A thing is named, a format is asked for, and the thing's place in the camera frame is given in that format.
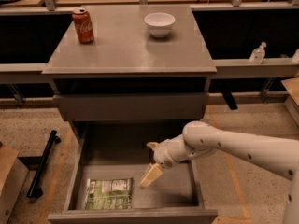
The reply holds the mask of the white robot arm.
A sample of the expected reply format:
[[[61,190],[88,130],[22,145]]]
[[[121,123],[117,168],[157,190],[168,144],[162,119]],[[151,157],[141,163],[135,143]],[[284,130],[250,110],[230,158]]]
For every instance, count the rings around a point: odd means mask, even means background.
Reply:
[[[186,160],[204,157],[216,149],[243,161],[291,180],[283,217],[283,224],[299,222],[299,141],[248,133],[228,132],[203,121],[187,123],[182,134],[161,143],[147,143],[153,151],[151,164],[140,180],[146,188],[163,174],[164,170]]]

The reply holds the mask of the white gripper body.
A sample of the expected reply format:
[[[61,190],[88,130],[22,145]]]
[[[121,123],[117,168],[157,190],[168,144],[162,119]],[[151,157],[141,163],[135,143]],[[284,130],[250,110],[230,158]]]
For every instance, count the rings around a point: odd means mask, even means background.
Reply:
[[[153,145],[153,159],[164,169],[170,169],[175,166],[175,161],[172,159],[168,151],[168,141],[165,140],[161,143]]]

